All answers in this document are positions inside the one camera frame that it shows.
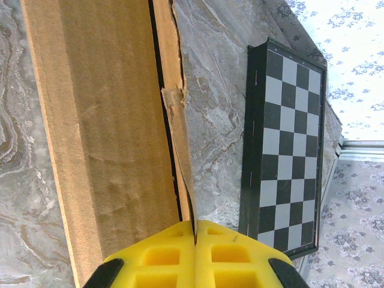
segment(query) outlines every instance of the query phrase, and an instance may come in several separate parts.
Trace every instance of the brown cardboard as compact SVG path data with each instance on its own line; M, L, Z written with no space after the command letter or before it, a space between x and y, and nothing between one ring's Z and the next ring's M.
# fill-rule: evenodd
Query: brown cardboard
M195 227L196 200L184 115L185 81L177 21L169 0L154 1L154 14L164 79L162 95L172 137L181 214L183 220L192 220Z
M179 221L148 2L22 4L79 287Z
M184 114L183 93L179 89L162 89L167 109L170 132L172 135L173 154L178 173L179 201L183 220L191 220L196 237L197 217L194 183L190 162L187 122Z

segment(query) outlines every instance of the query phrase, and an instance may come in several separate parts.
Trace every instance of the yellow plastic object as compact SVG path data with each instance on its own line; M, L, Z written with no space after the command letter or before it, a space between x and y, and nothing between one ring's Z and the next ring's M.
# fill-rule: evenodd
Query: yellow plastic object
M195 246L190 221L146 238L104 262L124 260L111 288L194 288Z
M292 265L282 252L210 221L198 222L195 249L198 288L282 287L268 259Z
M268 263L289 258L256 240L210 221L180 222L108 257L124 260L112 288L282 287Z

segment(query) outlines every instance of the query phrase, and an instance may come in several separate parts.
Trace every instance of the black and white checkered pattern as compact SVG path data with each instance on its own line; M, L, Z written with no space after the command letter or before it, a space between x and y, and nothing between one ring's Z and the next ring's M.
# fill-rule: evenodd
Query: black and white checkered pattern
M314 241L321 81L268 50L258 240L280 251Z

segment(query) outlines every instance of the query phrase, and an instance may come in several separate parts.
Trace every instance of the chessboard frame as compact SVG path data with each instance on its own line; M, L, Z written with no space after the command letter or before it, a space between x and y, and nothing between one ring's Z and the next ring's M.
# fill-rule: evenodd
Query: chessboard frame
M241 200L239 213L239 232L251 238L258 236L258 217L260 204L260 175L263 150L264 106L266 95L266 69L268 49L278 49L278 53L297 63L305 62L309 67L317 67L321 71L320 87L320 109L319 109L319 142L317 146L317 182L315 196L315 218L313 244L303 251L297 249L295 254L286 253L292 260L316 252L319 249L320 228L320 203L322 190L322 161L323 161L323 139L324 139L324 109L326 93L326 66L304 57L285 45L268 38L267 42L257 46L248 46L248 68L247 68L247 90L244 123L244 150L242 158Z

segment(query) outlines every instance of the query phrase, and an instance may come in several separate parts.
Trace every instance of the torn cardboard edge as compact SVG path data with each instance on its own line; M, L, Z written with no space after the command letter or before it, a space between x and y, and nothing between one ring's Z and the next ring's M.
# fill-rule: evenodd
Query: torn cardboard edge
M186 82L176 13L169 0L153 1L153 5L164 79L161 94L171 131L181 214L183 220L191 220L196 227L196 197L185 119Z

